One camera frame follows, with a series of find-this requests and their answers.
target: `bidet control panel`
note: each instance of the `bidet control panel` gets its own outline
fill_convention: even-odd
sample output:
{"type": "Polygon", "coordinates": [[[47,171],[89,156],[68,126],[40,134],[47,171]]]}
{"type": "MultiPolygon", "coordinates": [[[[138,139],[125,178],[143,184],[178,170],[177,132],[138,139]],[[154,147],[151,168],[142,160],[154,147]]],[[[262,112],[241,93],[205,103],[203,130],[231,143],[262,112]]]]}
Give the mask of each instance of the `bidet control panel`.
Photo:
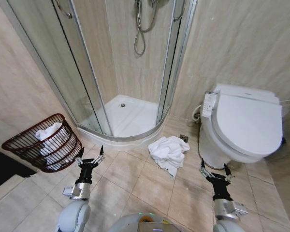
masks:
{"type": "Polygon", "coordinates": [[[206,93],[204,98],[204,103],[202,107],[202,116],[211,117],[215,102],[216,102],[216,94],[206,93]]]}

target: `laundry basket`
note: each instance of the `laundry basket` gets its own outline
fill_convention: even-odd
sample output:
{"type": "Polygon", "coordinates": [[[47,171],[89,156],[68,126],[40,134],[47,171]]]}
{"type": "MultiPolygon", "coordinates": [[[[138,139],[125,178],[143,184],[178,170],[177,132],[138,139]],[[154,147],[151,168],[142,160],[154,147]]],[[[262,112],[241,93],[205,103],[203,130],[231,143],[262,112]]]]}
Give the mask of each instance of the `laundry basket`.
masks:
{"type": "Polygon", "coordinates": [[[18,155],[46,173],[58,172],[74,162],[82,143],[72,131],[62,114],[54,114],[2,144],[4,150],[18,155]],[[54,123],[61,126],[49,137],[40,141],[36,132],[54,123]]]}

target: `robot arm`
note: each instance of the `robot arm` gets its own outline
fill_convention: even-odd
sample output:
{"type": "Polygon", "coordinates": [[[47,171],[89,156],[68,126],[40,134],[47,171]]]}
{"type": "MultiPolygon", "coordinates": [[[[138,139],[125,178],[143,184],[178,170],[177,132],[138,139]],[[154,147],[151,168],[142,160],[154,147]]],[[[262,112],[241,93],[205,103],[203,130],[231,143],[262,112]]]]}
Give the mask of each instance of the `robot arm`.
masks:
{"type": "Polygon", "coordinates": [[[201,174],[212,183],[215,192],[213,201],[217,223],[214,232],[245,232],[236,222],[248,212],[243,204],[233,201],[228,193],[227,186],[234,176],[226,164],[224,167],[226,176],[208,172],[203,159],[200,167],[201,174]]]}
{"type": "Polygon", "coordinates": [[[81,168],[79,178],[75,185],[64,188],[63,195],[75,201],[66,206],[58,220],[55,232],[82,232],[90,215],[88,200],[90,185],[92,184],[92,170],[104,160],[103,146],[100,155],[96,159],[82,159],[84,148],[81,149],[76,161],[81,168]]]}

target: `toilet seat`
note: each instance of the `toilet seat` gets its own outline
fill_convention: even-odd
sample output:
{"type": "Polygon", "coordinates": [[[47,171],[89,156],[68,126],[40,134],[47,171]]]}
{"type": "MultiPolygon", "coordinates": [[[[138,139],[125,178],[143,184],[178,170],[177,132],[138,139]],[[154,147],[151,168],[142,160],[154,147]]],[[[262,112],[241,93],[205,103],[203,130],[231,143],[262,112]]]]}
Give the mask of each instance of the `toilet seat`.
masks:
{"type": "Polygon", "coordinates": [[[262,158],[281,143],[281,105],[273,101],[220,94],[212,124],[228,146],[244,155],[262,158]]]}

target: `toilet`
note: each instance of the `toilet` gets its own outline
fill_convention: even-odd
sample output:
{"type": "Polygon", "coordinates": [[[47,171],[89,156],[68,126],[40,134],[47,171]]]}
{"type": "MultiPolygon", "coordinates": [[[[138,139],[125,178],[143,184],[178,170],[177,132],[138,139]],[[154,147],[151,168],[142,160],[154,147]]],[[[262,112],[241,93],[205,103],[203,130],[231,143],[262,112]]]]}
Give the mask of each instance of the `toilet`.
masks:
{"type": "Polygon", "coordinates": [[[282,115],[274,93],[218,84],[201,109],[199,153],[223,169],[231,160],[255,163],[275,152],[282,140],[282,115]]]}

